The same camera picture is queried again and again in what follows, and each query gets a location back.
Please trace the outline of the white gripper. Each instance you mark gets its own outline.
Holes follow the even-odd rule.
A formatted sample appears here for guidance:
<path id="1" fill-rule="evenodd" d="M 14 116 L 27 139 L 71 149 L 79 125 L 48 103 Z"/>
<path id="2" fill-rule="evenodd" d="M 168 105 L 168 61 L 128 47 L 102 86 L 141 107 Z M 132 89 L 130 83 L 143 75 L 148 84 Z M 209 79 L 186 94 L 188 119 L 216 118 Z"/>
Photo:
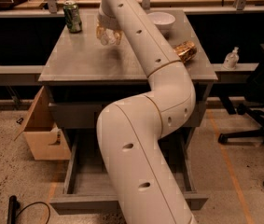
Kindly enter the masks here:
<path id="1" fill-rule="evenodd" d="M 96 27 L 96 37 L 101 42 L 101 44 L 105 44 L 104 32 L 106 28 L 113 30 L 115 44 L 119 45 L 123 32 L 121 31 L 121 27 L 108 4 L 100 4 L 97 18 L 99 23 L 103 26 L 102 27 L 98 25 Z"/>

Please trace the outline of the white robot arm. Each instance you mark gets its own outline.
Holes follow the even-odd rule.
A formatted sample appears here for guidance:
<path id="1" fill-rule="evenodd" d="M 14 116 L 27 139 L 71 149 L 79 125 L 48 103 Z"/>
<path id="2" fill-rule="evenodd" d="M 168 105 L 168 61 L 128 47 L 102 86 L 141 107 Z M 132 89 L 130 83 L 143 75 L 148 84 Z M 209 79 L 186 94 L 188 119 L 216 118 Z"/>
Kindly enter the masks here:
<path id="1" fill-rule="evenodd" d="M 141 64 L 150 91 L 106 106 L 97 120 L 105 168 L 127 224 L 197 224 L 158 141 L 183 126 L 196 94 L 186 67 L 136 0 L 102 0 Z"/>

